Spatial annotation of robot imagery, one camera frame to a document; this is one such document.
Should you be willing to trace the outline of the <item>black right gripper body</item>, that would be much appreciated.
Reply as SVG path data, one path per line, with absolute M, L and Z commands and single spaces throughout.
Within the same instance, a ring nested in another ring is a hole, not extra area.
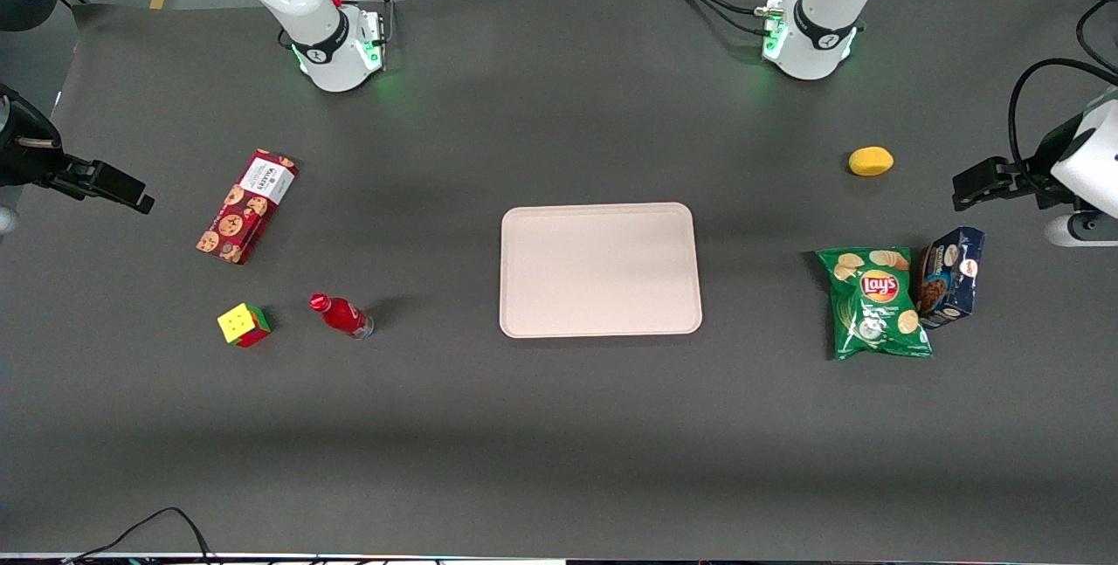
M 60 189 L 55 175 L 67 167 L 59 131 L 28 100 L 7 85 L 1 117 L 1 186 L 36 183 Z

